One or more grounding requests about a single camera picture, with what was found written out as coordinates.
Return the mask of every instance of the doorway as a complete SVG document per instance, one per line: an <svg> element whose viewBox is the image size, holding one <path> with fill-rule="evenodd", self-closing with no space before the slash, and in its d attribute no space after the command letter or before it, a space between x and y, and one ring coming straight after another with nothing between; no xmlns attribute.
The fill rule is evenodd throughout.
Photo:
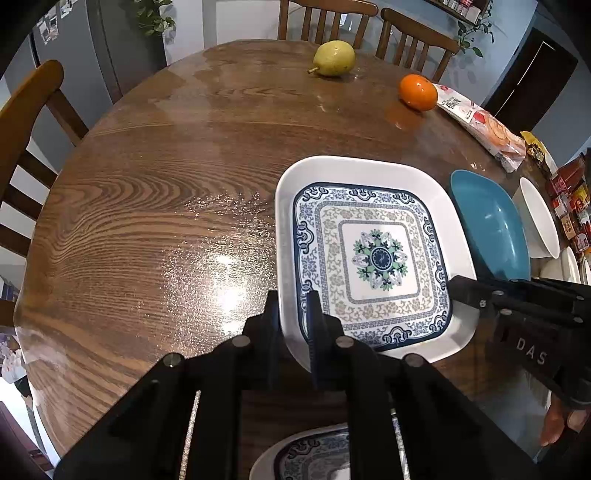
<svg viewBox="0 0 591 480"><path fill-rule="evenodd" d="M569 81L577 62L569 51L533 28L483 107L513 133L531 132Z"/></svg>

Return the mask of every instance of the finger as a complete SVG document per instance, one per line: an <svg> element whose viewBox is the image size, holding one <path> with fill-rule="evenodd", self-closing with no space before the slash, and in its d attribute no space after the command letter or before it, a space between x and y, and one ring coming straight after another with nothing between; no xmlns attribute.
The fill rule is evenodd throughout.
<svg viewBox="0 0 591 480"><path fill-rule="evenodd" d="M571 412L567 420L567 425L571 430L580 433L581 430L583 430L590 413L591 411L589 410L575 410Z"/></svg>
<svg viewBox="0 0 591 480"><path fill-rule="evenodd" d="M551 396L551 404L546 417L544 418L544 426L540 434L540 445L545 447L550 443L558 441L562 432L564 431L563 405L558 397L554 394Z"/></svg>

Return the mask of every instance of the teal bowl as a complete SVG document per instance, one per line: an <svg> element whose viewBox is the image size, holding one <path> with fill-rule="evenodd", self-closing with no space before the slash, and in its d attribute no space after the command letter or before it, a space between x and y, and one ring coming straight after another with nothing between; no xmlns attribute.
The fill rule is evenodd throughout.
<svg viewBox="0 0 591 480"><path fill-rule="evenodd" d="M530 280L523 224L507 192L498 183L467 170L453 172L450 187L476 273L499 280Z"/></svg>

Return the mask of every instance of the orange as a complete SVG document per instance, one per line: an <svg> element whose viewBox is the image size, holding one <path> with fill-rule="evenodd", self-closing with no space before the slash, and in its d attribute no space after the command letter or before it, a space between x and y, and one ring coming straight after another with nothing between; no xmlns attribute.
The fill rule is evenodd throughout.
<svg viewBox="0 0 591 480"><path fill-rule="evenodd" d="M411 73L400 80L400 98L410 108L426 112L437 105L437 89L425 77Z"/></svg>

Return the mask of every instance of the yellow pear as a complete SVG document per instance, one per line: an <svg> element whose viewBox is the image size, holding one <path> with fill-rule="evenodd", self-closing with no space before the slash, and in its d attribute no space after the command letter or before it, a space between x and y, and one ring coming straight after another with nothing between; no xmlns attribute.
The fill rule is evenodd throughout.
<svg viewBox="0 0 591 480"><path fill-rule="evenodd" d="M314 68L308 73L319 73L325 77L338 77L355 65L355 50L347 42L333 40L322 44L314 55Z"/></svg>

